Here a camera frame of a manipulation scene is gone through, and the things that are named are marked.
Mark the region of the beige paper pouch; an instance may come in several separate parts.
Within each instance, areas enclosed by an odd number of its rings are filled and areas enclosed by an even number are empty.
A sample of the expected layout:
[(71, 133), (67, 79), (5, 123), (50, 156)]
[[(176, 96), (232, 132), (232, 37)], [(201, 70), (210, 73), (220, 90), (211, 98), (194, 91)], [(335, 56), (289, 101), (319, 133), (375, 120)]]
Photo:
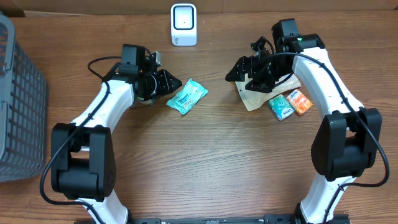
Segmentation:
[(271, 98), (279, 94), (301, 87), (301, 83), (294, 73), (290, 75), (284, 75), (276, 83), (276, 87), (270, 93), (246, 90), (245, 86), (249, 82), (248, 74), (245, 74), (245, 78), (246, 80), (244, 82), (235, 82), (235, 84), (238, 93), (248, 111), (253, 111), (260, 108), (266, 101), (269, 101)]

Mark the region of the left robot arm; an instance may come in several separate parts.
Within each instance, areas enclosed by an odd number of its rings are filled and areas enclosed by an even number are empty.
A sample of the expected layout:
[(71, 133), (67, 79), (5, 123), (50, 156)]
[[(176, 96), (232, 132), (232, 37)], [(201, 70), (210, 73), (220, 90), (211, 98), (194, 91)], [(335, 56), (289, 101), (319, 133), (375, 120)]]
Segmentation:
[(161, 54), (124, 44), (117, 61), (100, 76), (101, 89), (71, 123), (52, 130), (51, 159), (41, 176), (40, 194), (50, 204), (81, 205), (91, 223), (132, 223), (118, 199), (112, 133), (123, 113), (136, 102), (153, 103), (182, 82), (162, 69)]

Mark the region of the orange tissue pack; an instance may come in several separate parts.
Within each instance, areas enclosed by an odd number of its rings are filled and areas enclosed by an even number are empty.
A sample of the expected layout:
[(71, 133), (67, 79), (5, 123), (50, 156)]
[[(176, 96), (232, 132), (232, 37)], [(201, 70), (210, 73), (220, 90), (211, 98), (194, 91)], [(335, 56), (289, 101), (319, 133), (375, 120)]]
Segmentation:
[(298, 89), (291, 92), (286, 99), (300, 116), (305, 114), (313, 106), (313, 103)]

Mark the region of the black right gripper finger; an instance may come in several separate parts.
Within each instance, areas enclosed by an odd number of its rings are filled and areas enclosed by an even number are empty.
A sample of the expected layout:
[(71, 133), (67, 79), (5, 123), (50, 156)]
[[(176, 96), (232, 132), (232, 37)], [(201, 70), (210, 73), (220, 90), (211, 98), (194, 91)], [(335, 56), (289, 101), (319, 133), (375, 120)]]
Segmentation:
[(248, 66), (249, 59), (246, 56), (239, 58), (231, 71), (225, 76), (225, 80), (227, 82), (244, 82)]
[(264, 82), (259, 82), (256, 80), (251, 80), (245, 85), (245, 90), (255, 91), (259, 93), (270, 93), (275, 88), (275, 85), (269, 85)]

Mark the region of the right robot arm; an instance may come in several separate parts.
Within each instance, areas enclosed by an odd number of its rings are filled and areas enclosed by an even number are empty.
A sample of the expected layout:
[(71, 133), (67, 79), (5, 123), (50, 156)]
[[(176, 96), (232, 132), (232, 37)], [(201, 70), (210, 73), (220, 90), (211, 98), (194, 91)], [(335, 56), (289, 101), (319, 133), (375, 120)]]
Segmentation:
[[(265, 50), (269, 44), (270, 51)], [(265, 223), (348, 223), (335, 215), (340, 198), (356, 179), (372, 167), (384, 151), (379, 143), (382, 116), (367, 109), (345, 87), (333, 68), (325, 44), (317, 34), (300, 34), (294, 19), (272, 26), (272, 40), (261, 37), (251, 44), (255, 55), (241, 57), (226, 75), (243, 82), (247, 91), (270, 93), (284, 75), (303, 81), (322, 123), (311, 146), (316, 175), (307, 196), (293, 214), (265, 215)]]

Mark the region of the teal tissue pack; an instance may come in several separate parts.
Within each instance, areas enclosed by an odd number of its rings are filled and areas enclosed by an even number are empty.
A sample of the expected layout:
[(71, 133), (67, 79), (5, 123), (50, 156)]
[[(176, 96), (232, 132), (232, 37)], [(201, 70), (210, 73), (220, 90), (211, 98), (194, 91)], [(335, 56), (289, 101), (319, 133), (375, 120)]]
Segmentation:
[(269, 106), (279, 121), (283, 121), (295, 112), (286, 97), (282, 94), (270, 99)]

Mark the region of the teal packet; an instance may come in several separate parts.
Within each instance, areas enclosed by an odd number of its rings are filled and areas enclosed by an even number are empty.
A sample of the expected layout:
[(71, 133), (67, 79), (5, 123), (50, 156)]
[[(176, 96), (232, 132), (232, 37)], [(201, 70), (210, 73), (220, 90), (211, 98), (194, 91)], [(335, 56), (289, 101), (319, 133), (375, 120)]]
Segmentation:
[(176, 109), (181, 115), (186, 115), (207, 94), (206, 88), (190, 78), (183, 89), (169, 99), (167, 106)]

